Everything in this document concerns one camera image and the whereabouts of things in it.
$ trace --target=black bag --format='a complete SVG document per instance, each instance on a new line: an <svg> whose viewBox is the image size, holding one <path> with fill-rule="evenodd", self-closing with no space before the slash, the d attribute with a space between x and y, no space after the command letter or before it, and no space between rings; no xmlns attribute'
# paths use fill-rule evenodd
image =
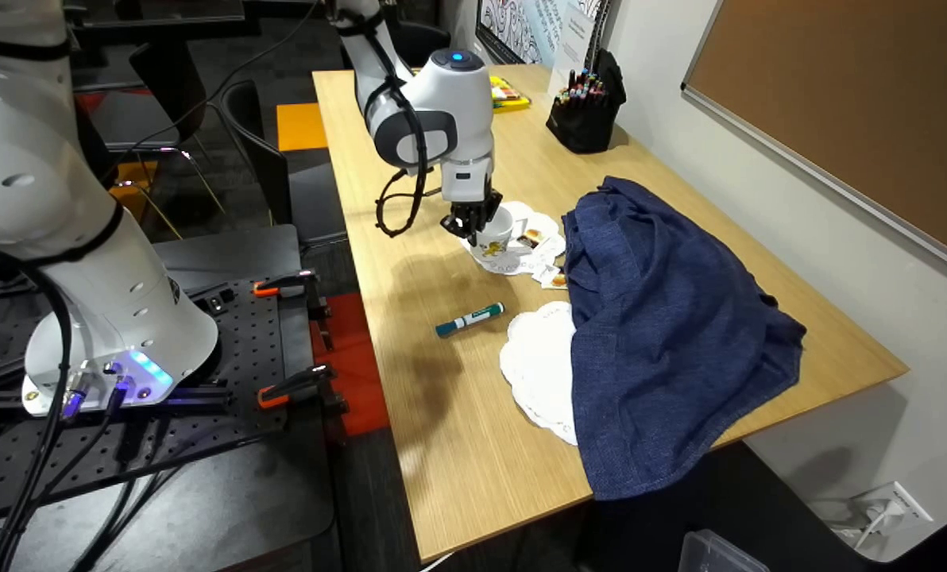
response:
<svg viewBox="0 0 947 572"><path fill-rule="evenodd" d="M610 51L597 51L593 74L568 76L554 97L547 127L570 151L604 151L623 102L623 70Z"/></svg>

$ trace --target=blue cloth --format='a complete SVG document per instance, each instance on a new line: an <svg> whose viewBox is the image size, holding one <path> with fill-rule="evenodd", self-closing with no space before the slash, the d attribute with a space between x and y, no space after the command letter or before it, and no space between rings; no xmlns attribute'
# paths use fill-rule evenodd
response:
<svg viewBox="0 0 947 572"><path fill-rule="evenodd" d="M564 212L570 414L593 499L680 479L798 382L802 328L644 186L608 178Z"/></svg>

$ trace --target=green marker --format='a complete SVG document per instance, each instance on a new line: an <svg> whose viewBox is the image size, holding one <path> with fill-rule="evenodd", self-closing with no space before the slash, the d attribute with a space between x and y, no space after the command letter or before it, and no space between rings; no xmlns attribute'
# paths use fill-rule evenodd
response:
<svg viewBox="0 0 947 572"><path fill-rule="evenodd" d="M444 323L435 323L435 335L437 337L450 337L458 331L468 331L469 323L480 323L480 322L489 322L489 318L500 318L500 313L504 313L504 305L503 303L493 303L493 305L486 305L480 312L469 312L469 313L450 318Z"/></svg>

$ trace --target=cork board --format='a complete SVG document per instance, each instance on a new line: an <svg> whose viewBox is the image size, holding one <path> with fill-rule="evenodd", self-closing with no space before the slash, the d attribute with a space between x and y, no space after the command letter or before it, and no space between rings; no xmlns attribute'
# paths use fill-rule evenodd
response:
<svg viewBox="0 0 947 572"><path fill-rule="evenodd" d="M947 262L947 0L722 0L684 88Z"/></svg>

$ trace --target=wall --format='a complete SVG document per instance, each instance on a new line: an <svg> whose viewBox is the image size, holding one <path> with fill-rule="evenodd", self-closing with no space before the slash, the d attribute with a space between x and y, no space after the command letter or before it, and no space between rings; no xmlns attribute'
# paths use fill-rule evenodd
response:
<svg viewBox="0 0 947 572"><path fill-rule="evenodd" d="M458 41L472 44L472 9L460 0L444 13ZM748 438L808 503L900 479L934 523L869 552L890 562L947 523L947 276L684 102L677 86L711 9L713 0L623 0L610 35L630 88L620 124L909 361L885 387Z"/></svg>

